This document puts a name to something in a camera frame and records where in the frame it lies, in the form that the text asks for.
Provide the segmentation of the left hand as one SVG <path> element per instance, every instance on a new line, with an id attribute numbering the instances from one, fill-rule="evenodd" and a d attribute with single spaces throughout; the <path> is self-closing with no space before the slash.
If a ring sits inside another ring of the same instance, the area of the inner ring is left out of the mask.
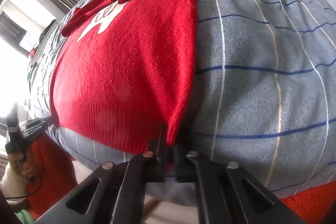
<path id="1" fill-rule="evenodd" d="M 24 152 L 16 153 L 13 156 L 13 159 L 18 165 L 18 172 L 20 175 L 28 178 L 36 176 L 38 169 L 31 147 L 27 148 Z"/>

